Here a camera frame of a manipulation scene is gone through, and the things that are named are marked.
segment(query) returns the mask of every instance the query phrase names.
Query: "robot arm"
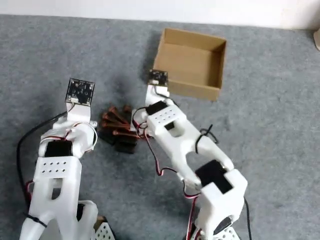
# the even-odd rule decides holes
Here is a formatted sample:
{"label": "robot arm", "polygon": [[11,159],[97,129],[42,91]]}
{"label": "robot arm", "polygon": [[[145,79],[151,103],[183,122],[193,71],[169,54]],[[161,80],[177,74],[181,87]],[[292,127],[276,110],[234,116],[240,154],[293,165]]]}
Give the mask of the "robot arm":
{"label": "robot arm", "polygon": [[[211,240],[239,219],[248,182],[231,159],[209,137],[201,136],[173,104],[166,84],[149,84],[145,103],[148,107],[140,118],[146,121],[148,134],[171,159],[179,179],[200,192],[195,225],[204,239]],[[193,172],[186,160],[190,152],[207,157],[209,162]]]}
{"label": "robot arm", "polygon": [[[31,203],[20,240],[89,240],[94,236],[97,206],[92,201],[78,201],[79,159],[97,142],[95,126],[90,122],[93,90],[92,82],[70,79],[67,116],[60,117],[41,136]],[[83,211],[77,219],[79,205]]]}

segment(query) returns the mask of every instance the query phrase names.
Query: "white plastic bracket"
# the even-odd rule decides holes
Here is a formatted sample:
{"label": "white plastic bracket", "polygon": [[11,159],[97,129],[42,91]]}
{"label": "white plastic bracket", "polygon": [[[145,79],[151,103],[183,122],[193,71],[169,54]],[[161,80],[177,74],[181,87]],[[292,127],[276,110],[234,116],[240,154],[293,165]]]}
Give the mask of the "white plastic bracket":
{"label": "white plastic bracket", "polygon": [[[39,157],[34,174],[34,189],[28,214],[50,226],[57,223],[62,240],[88,240],[96,222],[98,209],[92,201],[79,201],[85,205],[80,221],[77,220],[78,197],[82,166],[74,156]],[[60,193],[53,199],[54,188]],[[43,238],[44,226],[26,218],[20,240]]]}
{"label": "white plastic bracket", "polygon": [[115,240],[115,236],[107,222],[103,222],[95,232],[95,240]]}
{"label": "white plastic bracket", "polygon": [[213,237],[214,240],[240,240],[236,231],[232,226],[226,228],[225,230],[219,232]]}

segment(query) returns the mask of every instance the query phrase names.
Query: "white plastic part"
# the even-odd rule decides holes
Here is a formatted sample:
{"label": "white plastic part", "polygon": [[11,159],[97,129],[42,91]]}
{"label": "white plastic part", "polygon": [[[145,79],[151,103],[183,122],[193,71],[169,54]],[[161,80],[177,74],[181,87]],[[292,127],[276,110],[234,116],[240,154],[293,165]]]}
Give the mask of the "white plastic part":
{"label": "white plastic part", "polygon": [[[56,221],[58,232],[55,231],[55,239],[88,240],[92,237],[98,209],[92,201],[78,202],[81,171],[81,163],[74,156],[39,157],[37,160],[28,214],[39,218],[46,225],[52,220]],[[60,189],[60,193],[53,199],[56,188]],[[76,218],[78,203],[84,204],[80,221]],[[43,225],[26,218],[20,240],[38,240],[40,237],[43,240],[50,239],[52,230],[44,230]]]}
{"label": "white plastic part", "polygon": [[[200,179],[188,166],[186,155],[195,151],[196,141],[200,132],[187,120],[187,116],[176,106],[170,105],[147,118],[148,130],[167,153],[172,166],[187,184],[201,186]],[[174,123],[174,129],[167,130],[165,126]],[[203,136],[198,142],[198,153],[216,159],[226,170],[232,170],[234,165],[230,158],[209,138]]]}
{"label": "white plastic part", "polygon": [[320,29],[313,34],[316,48],[320,51]]}
{"label": "white plastic part", "polygon": [[226,228],[222,232],[213,237],[214,240],[240,240],[238,234],[232,226]]}
{"label": "white plastic part", "polygon": [[72,154],[81,158],[83,154],[93,146],[96,131],[88,122],[69,121],[66,117],[60,117],[57,122],[41,136],[38,154],[44,157],[48,142],[54,140],[54,137],[64,138],[72,141]]}
{"label": "white plastic part", "polygon": [[[67,117],[60,117],[52,129],[41,136],[39,158],[33,177],[34,186],[28,214],[38,218],[47,227],[26,218],[20,240],[95,238],[97,206],[89,200],[78,201],[82,171],[79,158],[92,150],[97,142],[95,122],[90,121],[90,107],[70,103],[66,106]],[[71,141],[73,156],[44,157],[48,143],[53,140]],[[83,205],[79,221],[78,204]]]}
{"label": "white plastic part", "polygon": [[107,222],[103,222],[95,232],[95,240],[115,240],[115,236]]}
{"label": "white plastic part", "polygon": [[[196,142],[201,133],[176,105],[169,105],[149,115],[146,121],[148,132],[169,156],[172,167],[177,171],[179,178],[193,190],[200,190],[200,212],[195,225],[202,229],[204,239],[212,240],[214,230],[222,220],[230,217],[231,222],[234,223],[239,219],[244,206],[247,180],[237,169],[234,169],[231,159],[209,137],[202,136],[197,143],[198,154],[207,157],[209,161],[220,162],[226,170],[224,177],[232,189],[222,193],[214,182],[202,186],[200,179],[188,166],[186,159],[188,153],[196,151]],[[166,126],[171,123],[174,124],[174,128],[166,129]]]}
{"label": "white plastic part", "polygon": [[195,224],[204,231],[208,240],[223,219],[230,217],[232,223],[237,221],[244,206],[247,180],[237,169],[226,172],[224,177],[232,185],[231,190],[222,193],[211,182],[201,189],[198,198],[201,208]]}
{"label": "white plastic part", "polygon": [[67,120],[70,122],[90,122],[91,108],[89,106],[66,103]]}
{"label": "white plastic part", "polygon": [[[201,231],[201,234],[197,236],[197,232],[199,231],[199,228],[196,228],[193,232],[190,240],[204,240],[203,233],[204,231]],[[225,230],[219,232],[218,234],[214,235],[212,237],[213,240],[240,240],[238,234],[234,230],[232,226],[226,228]]]}
{"label": "white plastic part", "polygon": [[168,92],[168,87],[166,86],[156,86],[149,84],[146,90],[145,95],[145,105],[149,106],[151,104],[154,104],[159,101],[163,101],[164,97],[160,96],[158,94],[164,95],[166,97],[170,96],[170,93]]}

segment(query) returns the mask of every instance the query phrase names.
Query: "box flap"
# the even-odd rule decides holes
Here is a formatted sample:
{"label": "box flap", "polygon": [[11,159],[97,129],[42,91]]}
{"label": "box flap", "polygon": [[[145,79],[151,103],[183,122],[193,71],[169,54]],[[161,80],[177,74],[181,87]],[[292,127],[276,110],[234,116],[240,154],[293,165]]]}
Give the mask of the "box flap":
{"label": "box flap", "polygon": [[196,49],[215,51],[216,48],[219,48],[221,45],[225,44],[226,40],[220,37],[206,34],[165,28],[164,42],[167,44],[175,44]]}

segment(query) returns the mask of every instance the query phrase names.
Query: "open cardboard box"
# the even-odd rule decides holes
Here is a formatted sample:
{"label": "open cardboard box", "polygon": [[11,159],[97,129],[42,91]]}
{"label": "open cardboard box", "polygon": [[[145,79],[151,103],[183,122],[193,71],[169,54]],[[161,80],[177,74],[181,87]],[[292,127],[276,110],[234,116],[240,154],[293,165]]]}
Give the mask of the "open cardboard box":
{"label": "open cardboard box", "polygon": [[222,87],[227,41],[165,28],[153,69],[168,72],[171,93],[216,101]]}

